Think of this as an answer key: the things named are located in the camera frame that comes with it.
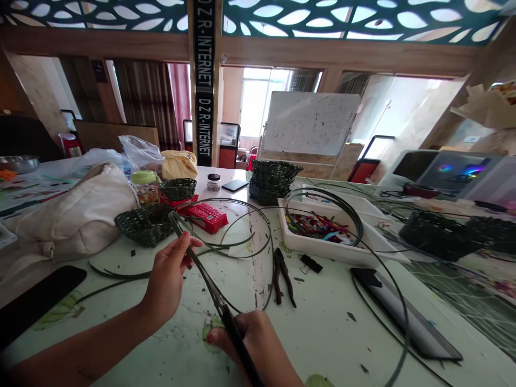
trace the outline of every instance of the jar lid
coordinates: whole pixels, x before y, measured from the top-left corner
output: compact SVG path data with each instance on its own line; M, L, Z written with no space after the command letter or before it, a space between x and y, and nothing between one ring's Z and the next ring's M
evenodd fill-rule
M156 178L156 172L154 171L136 171L131 174L131 181L134 184L154 183Z

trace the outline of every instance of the black phone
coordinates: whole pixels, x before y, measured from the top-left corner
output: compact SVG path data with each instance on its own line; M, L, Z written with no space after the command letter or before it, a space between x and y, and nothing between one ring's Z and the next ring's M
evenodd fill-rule
M242 180L233 180L229 183L226 183L222 186L225 190L228 190L229 192L235 193L237 191L240 191L242 188L244 188L248 182L242 181Z
M405 316L396 288L373 269L353 268L351 274L362 284L398 330L405 333ZM406 299L405 304L408 312L410 343L421 357L433 360L463 360L462 355L448 340Z
M63 266L0 309L0 351L74 290L86 278L86 270Z

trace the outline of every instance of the metal bowl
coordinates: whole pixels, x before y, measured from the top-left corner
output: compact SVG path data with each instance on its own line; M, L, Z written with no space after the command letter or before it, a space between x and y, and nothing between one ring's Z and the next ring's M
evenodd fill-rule
M0 156L0 170L7 169L18 175L34 172L39 167L37 156Z

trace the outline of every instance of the glass jar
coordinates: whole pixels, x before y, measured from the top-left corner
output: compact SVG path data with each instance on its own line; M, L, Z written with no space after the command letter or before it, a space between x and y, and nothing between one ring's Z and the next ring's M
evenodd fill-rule
M208 175L208 191L218 191L220 189L220 175Z
M160 202L161 180L154 171L136 171L131 175L140 205Z

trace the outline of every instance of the water bottle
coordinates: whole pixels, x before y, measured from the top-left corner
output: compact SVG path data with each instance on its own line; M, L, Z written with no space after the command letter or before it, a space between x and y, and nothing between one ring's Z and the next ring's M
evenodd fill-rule
M124 172L124 176L127 181L131 181L131 163L126 155L122 157L122 171Z

